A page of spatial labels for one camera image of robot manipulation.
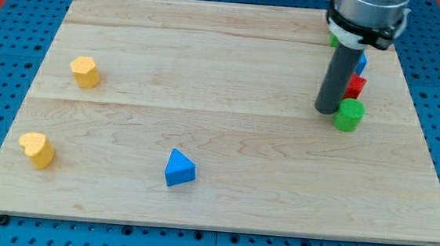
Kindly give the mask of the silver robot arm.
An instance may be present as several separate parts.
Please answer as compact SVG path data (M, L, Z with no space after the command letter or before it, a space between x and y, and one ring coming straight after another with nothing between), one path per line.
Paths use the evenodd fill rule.
M387 50L406 29L411 0L329 0L327 23L341 45Z

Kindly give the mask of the green block behind arm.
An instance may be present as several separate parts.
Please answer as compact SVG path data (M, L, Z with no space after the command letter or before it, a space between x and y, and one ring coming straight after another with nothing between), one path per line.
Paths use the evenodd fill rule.
M337 47L338 46L338 39L337 39L335 34L330 34L329 45L331 47Z

